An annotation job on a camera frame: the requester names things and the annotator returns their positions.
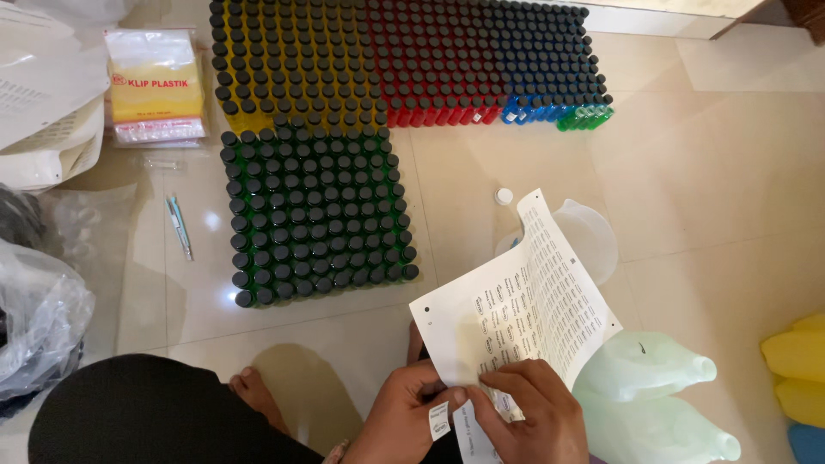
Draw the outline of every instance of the person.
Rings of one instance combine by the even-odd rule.
[[[429,410],[450,416],[472,400],[478,424],[506,464],[588,462],[582,410],[549,364],[525,360],[479,376],[512,395],[525,420],[507,423],[478,387],[447,388],[415,324],[408,365],[393,371],[358,437],[326,457],[295,441],[254,367],[228,384],[214,372],[164,357],[130,354],[84,367],[58,384],[32,424],[29,461],[461,462],[455,431],[432,441]]]

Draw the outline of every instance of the foot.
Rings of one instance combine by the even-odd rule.
[[[287,436],[292,436],[281,416],[278,404],[272,398],[272,393],[264,385],[261,373],[255,367],[247,366],[241,371],[241,375],[229,379],[229,389],[240,396],[249,407],[265,415],[269,425]]]
[[[418,361],[418,356],[421,355],[421,350],[424,348],[424,340],[421,338],[421,333],[418,332],[418,326],[415,325],[415,320],[410,322],[410,344],[407,348],[407,365]]]

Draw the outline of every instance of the hand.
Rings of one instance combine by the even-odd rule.
[[[464,388],[452,387],[443,390],[430,403],[422,402],[422,395],[443,388],[429,359],[393,371],[378,392],[361,435],[350,446],[342,463],[420,462],[432,446],[430,408],[449,401],[452,417],[453,411],[467,400]]]
[[[468,387],[475,419],[506,464],[588,463],[582,407],[546,361],[514,362],[479,379],[509,393],[526,418],[508,424],[483,391]]]

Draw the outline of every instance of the ballpoint pen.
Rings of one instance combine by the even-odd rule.
[[[183,218],[181,217],[181,210],[177,206],[177,197],[173,196],[172,201],[166,200],[166,208],[169,211],[169,218],[172,220],[172,227],[175,228],[177,239],[181,242],[181,248],[186,255],[186,259],[192,261],[192,251],[189,245],[189,236],[186,234],[186,228],[183,225]]]

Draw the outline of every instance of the white bottle cap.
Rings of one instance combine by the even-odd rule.
[[[496,190],[496,203],[501,206],[509,205],[513,201],[513,192],[509,188],[499,188]]]

